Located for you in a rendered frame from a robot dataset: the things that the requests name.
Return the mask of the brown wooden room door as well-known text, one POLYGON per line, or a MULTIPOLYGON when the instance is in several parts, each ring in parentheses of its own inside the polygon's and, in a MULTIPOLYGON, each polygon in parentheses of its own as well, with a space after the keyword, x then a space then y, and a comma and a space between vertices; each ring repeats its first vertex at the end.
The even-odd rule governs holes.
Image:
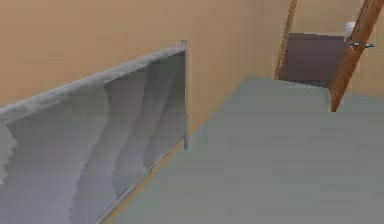
POLYGON ((384 0, 364 0, 362 4, 355 22, 355 28, 351 36, 347 38, 344 53, 330 86, 330 108, 332 112, 336 112, 341 103, 360 57, 366 49, 365 44, 368 43, 383 7, 384 0), (350 46, 349 42, 360 42, 360 45, 358 47, 350 46))

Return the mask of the grey shower curtain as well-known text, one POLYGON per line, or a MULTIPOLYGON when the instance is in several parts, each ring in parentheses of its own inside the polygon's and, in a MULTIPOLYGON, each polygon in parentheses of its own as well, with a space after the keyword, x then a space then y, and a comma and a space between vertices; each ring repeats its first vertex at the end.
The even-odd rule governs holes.
POLYGON ((0 107, 0 224, 102 224, 188 141, 187 44, 0 107))

